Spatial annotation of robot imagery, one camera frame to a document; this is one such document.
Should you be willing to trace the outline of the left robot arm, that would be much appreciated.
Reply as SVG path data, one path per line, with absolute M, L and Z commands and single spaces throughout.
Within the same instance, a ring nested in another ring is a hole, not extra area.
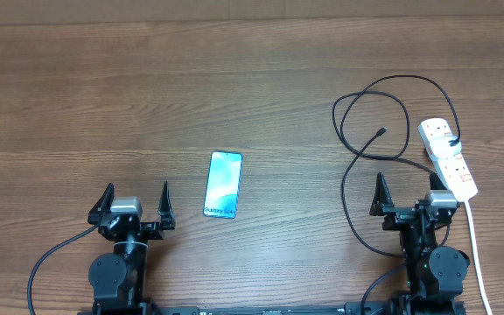
M 165 230 L 175 228 L 168 183 L 164 182 L 156 221 L 142 220 L 141 200 L 116 197 L 108 184 L 87 215 L 87 222 L 113 251 L 94 259 L 88 271 L 93 287 L 93 314 L 159 314 L 158 305 L 144 295 L 148 242 L 162 240 Z

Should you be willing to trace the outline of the Samsung Galaxy smartphone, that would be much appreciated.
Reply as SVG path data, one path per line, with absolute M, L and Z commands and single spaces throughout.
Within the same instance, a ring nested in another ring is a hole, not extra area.
M 206 183 L 203 214 L 234 219 L 238 208 L 243 155 L 238 152 L 214 151 Z

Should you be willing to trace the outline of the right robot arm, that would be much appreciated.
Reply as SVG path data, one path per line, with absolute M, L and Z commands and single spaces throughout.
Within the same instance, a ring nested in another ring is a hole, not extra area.
M 436 230 L 448 228 L 459 208 L 453 192 L 430 176 L 431 189 L 412 207 L 395 206 L 383 173 L 378 173 L 369 211 L 382 216 L 382 229 L 397 231 L 405 262 L 381 276 L 379 284 L 398 271 L 406 272 L 409 289 L 399 291 L 386 302 L 367 306 L 364 297 L 360 310 L 371 314 L 464 314 L 455 298 L 463 293 L 463 282 L 470 265 L 468 255 L 438 243 Z

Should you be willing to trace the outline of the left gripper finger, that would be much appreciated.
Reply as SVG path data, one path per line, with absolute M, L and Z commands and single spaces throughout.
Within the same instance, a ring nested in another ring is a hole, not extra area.
M 175 217 L 172 211 L 172 203 L 170 201 L 168 182 L 165 181 L 161 193 L 157 214 L 159 215 L 161 223 L 174 223 Z
M 94 206 L 89 210 L 89 215 L 103 215 L 110 209 L 110 204 L 114 198 L 114 185 L 109 183 L 102 196 L 97 200 Z

